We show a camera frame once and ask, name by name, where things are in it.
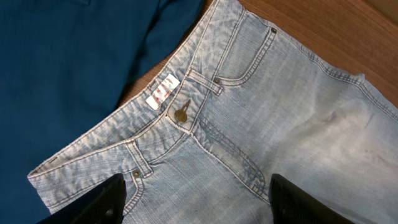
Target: wooden floor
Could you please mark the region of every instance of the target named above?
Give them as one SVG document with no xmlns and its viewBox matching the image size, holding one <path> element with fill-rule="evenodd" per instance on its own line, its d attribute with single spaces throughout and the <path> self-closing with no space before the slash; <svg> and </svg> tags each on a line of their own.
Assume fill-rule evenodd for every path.
<svg viewBox="0 0 398 224">
<path fill-rule="evenodd" d="M 364 73 L 398 107 L 398 25 L 365 0 L 241 0 L 329 63 Z M 211 0 L 206 0 L 205 9 Z M 170 58 L 126 88 L 121 104 L 139 93 Z"/>
</svg>

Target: jeans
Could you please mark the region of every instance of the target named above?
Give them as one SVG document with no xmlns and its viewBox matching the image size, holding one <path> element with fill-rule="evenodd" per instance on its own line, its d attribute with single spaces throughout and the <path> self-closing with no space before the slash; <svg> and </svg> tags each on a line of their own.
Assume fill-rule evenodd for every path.
<svg viewBox="0 0 398 224">
<path fill-rule="evenodd" d="M 397 136 L 363 75 L 217 0 L 146 89 L 28 178 L 52 213 L 120 172 L 123 223 L 272 223 L 278 173 L 355 223 L 394 223 Z"/>
</svg>

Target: dark blue cloth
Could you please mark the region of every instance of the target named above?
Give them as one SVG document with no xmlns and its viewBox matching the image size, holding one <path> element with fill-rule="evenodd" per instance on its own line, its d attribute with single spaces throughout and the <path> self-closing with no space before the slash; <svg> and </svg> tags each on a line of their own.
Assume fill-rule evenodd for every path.
<svg viewBox="0 0 398 224">
<path fill-rule="evenodd" d="M 176 48 L 198 0 L 0 0 L 0 223 L 49 215 L 27 174 Z"/>
</svg>

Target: white label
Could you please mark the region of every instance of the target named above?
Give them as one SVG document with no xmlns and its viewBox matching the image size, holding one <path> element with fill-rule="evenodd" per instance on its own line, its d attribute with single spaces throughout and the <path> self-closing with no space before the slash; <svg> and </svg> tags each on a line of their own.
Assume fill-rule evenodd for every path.
<svg viewBox="0 0 398 224">
<path fill-rule="evenodd" d="M 151 108 L 157 110 L 162 103 L 172 94 L 175 87 L 180 84 L 172 74 L 169 74 L 165 80 L 156 88 L 156 90 L 146 99 Z"/>
</svg>

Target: brass button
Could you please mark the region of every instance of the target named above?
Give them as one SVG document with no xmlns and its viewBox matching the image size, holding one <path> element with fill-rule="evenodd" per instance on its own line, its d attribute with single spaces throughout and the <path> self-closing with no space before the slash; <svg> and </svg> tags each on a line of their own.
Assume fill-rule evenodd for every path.
<svg viewBox="0 0 398 224">
<path fill-rule="evenodd" d="M 139 172 L 139 169 L 138 169 L 138 170 L 134 170 L 134 171 L 132 172 L 132 175 L 133 175 L 135 178 L 138 178 L 138 177 L 141 176 L 141 172 Z"/>
<path fill-rule="evenodd" d="M 188 116 L 187 113 L 180 109 L 175 112 L 175 119 L 181 123 L 187 122 Z"/>
</svg>

